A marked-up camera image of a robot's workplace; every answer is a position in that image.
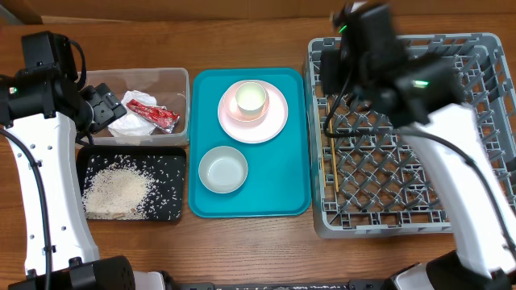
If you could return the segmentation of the white tissue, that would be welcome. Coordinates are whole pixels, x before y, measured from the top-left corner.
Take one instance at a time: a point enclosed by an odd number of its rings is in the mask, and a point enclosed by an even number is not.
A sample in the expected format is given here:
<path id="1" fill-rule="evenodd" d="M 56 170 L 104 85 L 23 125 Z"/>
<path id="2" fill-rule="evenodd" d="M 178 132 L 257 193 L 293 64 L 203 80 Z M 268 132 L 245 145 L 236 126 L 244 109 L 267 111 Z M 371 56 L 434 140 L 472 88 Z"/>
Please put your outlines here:
<path id="1" fill-rule="evenodd" d="M 136 100 L 146 106 L 157 106 L 156 99 L 147 93 L 138 90 L 126 91 L 121 103 L 127 113 L 108 126 L 109 132 L 114 137 L 145 136 L 150 135 L 156 129 L 152 123 L 127 108 L 127 103 L 131 100 Z"/>

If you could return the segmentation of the red snack wrapper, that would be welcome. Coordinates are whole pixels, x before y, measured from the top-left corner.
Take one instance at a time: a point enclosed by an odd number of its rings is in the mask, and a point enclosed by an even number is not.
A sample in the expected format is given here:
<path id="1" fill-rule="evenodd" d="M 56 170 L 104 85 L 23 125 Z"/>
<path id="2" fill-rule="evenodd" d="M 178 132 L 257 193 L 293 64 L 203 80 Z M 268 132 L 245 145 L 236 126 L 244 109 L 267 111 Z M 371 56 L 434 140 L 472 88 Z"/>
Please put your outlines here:
<path id="1" fill-rule="evenodd" d="M 130 100 L 127 108 L 166 134 L 173 132 L 180 119 L 179 114 L 168 110 L 165 106 L 146 106 L 136 100 Z"/>

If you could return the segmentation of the white cup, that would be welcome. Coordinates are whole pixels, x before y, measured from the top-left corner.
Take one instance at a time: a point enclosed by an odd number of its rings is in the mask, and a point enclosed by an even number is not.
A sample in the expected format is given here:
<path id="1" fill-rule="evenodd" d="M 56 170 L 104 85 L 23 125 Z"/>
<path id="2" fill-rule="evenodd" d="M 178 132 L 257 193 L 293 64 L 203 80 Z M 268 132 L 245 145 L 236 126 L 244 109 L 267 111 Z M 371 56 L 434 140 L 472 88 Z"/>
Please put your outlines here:
<path id="1" fill-rule="evenodd" d="M 254 81 L 244 82 L 235 93 L 236 104 L 246 115 L 259 114 L 265 107 L 268 94 L 265 88 Z"/>

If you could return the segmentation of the grey bowl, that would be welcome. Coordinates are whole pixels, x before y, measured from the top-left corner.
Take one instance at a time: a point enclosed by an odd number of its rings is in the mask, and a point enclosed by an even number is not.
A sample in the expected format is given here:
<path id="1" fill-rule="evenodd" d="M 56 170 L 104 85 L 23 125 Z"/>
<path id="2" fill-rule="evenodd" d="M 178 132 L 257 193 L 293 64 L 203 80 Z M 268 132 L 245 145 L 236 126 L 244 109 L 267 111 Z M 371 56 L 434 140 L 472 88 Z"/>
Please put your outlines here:
<path id="1" fill-rule="evenodd" d="M 202 184 L 211 192 L 232 193 L 247 179 L 248 162 L 234 147 L 214 147 L 202 157 L 198 175 Z"/>

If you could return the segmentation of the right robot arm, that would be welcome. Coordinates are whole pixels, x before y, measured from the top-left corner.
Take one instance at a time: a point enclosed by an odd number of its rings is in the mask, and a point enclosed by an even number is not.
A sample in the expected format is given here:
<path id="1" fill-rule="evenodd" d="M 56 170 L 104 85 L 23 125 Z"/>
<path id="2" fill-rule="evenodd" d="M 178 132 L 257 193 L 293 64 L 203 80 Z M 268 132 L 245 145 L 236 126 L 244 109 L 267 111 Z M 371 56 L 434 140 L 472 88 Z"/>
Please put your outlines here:
<path id="1" fill-rule="evenodd" d="M 324 93 L 368 101 L 412 147 L 451 223 L 456 248 L 387 279 L 386 289 L 510 289 L 515 216 L 448 60 L 434 53 L 338 48 L 321 55 Z"/>

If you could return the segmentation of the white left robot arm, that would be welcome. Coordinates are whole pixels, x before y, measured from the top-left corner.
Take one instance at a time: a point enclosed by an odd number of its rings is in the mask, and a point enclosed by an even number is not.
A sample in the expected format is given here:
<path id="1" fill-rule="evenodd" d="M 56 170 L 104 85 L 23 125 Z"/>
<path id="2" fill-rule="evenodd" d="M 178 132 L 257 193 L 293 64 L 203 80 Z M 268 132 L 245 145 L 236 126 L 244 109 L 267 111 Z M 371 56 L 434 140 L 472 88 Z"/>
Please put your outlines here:
<path id="1" fill-rule="evenodd" d="M 127 111 L 109 88 L 56 66 L 1 79 L 1 134 L 15 155 L 27 227 L 27 278 L 13 289 L 172 289 L 163 271 L 101 259 L 81 204 L 79 132 L 96 133 Z"/>

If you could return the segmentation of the clear plastic waste bin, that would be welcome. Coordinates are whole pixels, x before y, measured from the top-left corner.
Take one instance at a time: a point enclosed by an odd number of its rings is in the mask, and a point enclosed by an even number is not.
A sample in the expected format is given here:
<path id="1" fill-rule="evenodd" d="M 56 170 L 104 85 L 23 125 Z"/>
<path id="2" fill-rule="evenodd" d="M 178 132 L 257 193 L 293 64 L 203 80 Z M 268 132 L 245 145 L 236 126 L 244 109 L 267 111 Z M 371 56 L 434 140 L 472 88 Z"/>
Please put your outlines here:
<path id="1" fill-rule="evenodd" d="M 150 135 L 113 136 L 107 129 L 94 135 L 97 145 L 186 146 L 189 144 L 190 85 L 184 68 L 130 68 L 87 72 L 87 84 L 104 83 L 117 98 L 138 90 L 154 97 L 158 106 L 179 115 L 179 122 L 170 134 L 156 128 Z"/>

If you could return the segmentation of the grey dishwasher rack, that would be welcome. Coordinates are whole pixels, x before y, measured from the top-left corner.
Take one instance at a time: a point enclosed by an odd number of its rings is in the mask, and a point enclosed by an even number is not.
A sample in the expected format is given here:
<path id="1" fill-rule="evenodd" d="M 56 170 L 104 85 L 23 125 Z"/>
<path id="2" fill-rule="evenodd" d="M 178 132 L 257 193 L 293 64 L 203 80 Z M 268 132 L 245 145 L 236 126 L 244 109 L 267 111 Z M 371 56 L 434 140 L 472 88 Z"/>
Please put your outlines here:
<path id="1" fill-rule="evenodd" d="M 515 202 L 515 89 L 500 39 L 492 33 L 405 35 L 413 56 L 435 52 L 457 71 L 466 101 L 476 111 L 478 132 L 510 204 Z M 422 165 L 409 146 L 391 134 L 388 119 L 342 103 L 323 123 L 326 189 L 322 186 L 318 110 L 332 99 L 321 90 L 320 57 L 338 48 L 337 37 L 312 39 L 304 63 L 314 228 L 323 238 L 368 238 L 447 233 L 451 227 Z M 334 192 L 331 147 L 339 193 Z"/>

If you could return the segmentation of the pink plate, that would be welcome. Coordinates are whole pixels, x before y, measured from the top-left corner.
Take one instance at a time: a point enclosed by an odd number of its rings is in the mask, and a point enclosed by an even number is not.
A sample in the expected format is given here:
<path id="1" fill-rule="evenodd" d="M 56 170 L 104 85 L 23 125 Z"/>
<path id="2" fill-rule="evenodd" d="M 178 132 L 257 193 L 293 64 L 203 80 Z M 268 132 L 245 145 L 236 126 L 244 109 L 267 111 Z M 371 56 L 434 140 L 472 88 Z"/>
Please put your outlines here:
<path id="1" fill-rule="evenodd" d="M 285 127 L 289 108 L 283 93 L 274 85 L 263 81 L 269 94 L 267 113 L 254 122 L 239 122 L 223 108 L 223 97 L 218 104 L 218 121 L 222 129 L 241 143 L 264 143 L 277 136 Z"/>

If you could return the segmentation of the teal serving tray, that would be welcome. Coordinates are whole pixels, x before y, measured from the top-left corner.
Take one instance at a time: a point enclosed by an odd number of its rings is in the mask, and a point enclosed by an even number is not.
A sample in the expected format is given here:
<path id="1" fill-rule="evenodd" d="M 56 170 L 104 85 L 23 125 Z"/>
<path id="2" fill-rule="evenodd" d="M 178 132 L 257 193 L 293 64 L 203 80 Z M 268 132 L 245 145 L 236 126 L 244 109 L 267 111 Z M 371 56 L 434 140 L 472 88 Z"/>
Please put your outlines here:
<path id="1" fill-rule="evenodd" d="M 287 102 L 285 127 L 273 139 L 241 143 L 218 120 L 218 104 L 237 81 L 261 80 L 279 89 Z M 310 153 L 301 75 L 291 68 L 212 69 L 193 81 L 189 124 L 189 207 L 201 218 L 293 216 L 311 201 Z M 213 193 L 199 179 L 202 157 L 219 146 L 239 150 L 248 176 L 232 193 Z"/>

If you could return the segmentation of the black mounting rail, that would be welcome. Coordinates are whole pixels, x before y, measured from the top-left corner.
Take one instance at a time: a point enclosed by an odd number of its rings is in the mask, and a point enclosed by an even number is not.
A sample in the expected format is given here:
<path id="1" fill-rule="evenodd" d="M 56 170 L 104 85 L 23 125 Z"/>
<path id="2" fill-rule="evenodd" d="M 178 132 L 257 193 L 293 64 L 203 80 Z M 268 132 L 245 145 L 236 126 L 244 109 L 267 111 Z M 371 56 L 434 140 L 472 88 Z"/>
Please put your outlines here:
<path id="1" fill-rule="evenodd" d="M 358 279 L 339 283 L 300 283 L 300 284 L 213 284 L 213 283 L 175 283 L 173 289 L 180 290 L 380 290 L 383 279 Z"/>

